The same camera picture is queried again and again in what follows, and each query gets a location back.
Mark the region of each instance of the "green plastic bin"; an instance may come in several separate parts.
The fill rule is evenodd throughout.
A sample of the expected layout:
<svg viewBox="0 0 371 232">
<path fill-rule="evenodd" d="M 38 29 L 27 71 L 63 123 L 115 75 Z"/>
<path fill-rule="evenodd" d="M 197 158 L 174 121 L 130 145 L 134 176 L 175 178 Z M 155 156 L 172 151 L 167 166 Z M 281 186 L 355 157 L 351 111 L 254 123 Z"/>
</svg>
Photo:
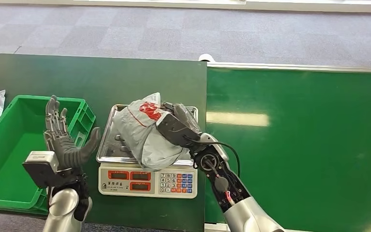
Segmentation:
<svg viewBox="0 0 371 232">
<path fill-rule="evenodd" d="M 45 106 L 50 97 L 18 95 L 0 117 L 0 209 L 47 213 L 46 190 L 39 189 L 22 166 L 31 151 L 46 150 Z M 67 124 L 77 146 L 90 134 L 95 115 L 83 99 L 58 98 L 68 109 Z"/>
</svg>

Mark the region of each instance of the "stainless steel scale tray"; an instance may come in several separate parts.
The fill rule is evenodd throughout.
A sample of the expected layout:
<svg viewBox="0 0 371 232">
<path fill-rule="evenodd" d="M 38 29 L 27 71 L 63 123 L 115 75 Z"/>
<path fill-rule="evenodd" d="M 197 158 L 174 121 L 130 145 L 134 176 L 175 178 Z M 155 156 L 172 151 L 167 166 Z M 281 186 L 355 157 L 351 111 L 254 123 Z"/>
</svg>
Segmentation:
<svg viewBox="0 0 371 232">
<path fill-rule="evenodd" d="M 113 117 L 115 114 L 127 105 L 114 105 L 109 114 L 109 119 L 100 142 L 96 160 L 100 163 L 137 163 L 130 149 L 126 146 L 124 138 L 121 138 L 118 131 L 111 132 Z M 196 107 L 186 107 L 198 121 L 198 109 Z M 173 165 L 175 166 L 193 166 L 193 160 L 187 157 L 180 157 Z"/>
</svg>

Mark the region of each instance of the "gray carpet floor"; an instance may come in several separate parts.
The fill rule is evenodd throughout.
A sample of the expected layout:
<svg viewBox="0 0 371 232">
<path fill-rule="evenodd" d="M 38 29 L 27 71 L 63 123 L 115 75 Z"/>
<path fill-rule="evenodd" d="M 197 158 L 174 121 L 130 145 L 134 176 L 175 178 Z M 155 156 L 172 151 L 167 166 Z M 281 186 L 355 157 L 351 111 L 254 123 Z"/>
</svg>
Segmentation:
<svg viewBox="0 0 371 232">
<path fill-rule="evenodd" d="M 0 53 L 371 67 L 371 14 L 0 5 Z M 0 215 L 0 232 L 43 225 Z"/>
</svg>

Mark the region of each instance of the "robotic arm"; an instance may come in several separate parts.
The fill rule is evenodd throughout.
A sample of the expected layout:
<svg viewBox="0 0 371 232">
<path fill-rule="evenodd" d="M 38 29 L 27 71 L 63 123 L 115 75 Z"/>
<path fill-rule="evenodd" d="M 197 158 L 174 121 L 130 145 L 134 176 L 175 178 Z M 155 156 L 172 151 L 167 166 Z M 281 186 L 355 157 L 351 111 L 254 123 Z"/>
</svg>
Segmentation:
<svg viewBox="0 0 371 232">
<path fill-rule="evenodd" d="M 228 156 L 212 135 L 199 132 L 190 112 L 181 104 L 166 103 L 174 115 L 157 122 L 157 130 L 172 144 L 190 149 L 194 167 L 211 183 L 217 203 L 232 232 L 284 232 L 259 206 L 228 166 Z"/>
<path fill-rule="evenodd" d="M 88 161 L 99 141 L 99 128 L 94 128 L 82 148 L 74 145 L 67 127 L 64 108 L 59 114 L 56 96 L 46 105 L 48 151 L 32 151 L 24 168 L 39 188 L 47 189 L 49 214 L 43 232 L 80 232 L 92 207 L 82 165 Z"/>
</svg>

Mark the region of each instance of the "dark green table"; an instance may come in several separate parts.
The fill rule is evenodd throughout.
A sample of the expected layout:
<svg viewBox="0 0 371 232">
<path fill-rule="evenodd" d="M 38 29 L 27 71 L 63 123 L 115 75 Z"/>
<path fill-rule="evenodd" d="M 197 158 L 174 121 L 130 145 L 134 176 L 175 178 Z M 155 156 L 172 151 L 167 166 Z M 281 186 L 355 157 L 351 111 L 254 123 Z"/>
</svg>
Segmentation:
<svg viewBox="0 0 371 232">
<path fill-rule="evenodd" d="M 371 69 L 209 65 L 207 131 L 283 227 L 371 232 Z"/>
<path fill-rule="evenodd" d="M 0 54 L 0 89 L 6 89 L 6 104 L 18 94 L 83 98 L 102 131 L 113 105 L 154 92 L 197 107 L 200 126 L 205 128 L 206 72 L 203 62 Z M 203 174 L 198 178 L 198 195 L 191 200 L 104 196 L 98 191 L 99 165 L 93 156 L 84 167 L 94 202 L 88 222 L 203 231 Z"/>
</svg>

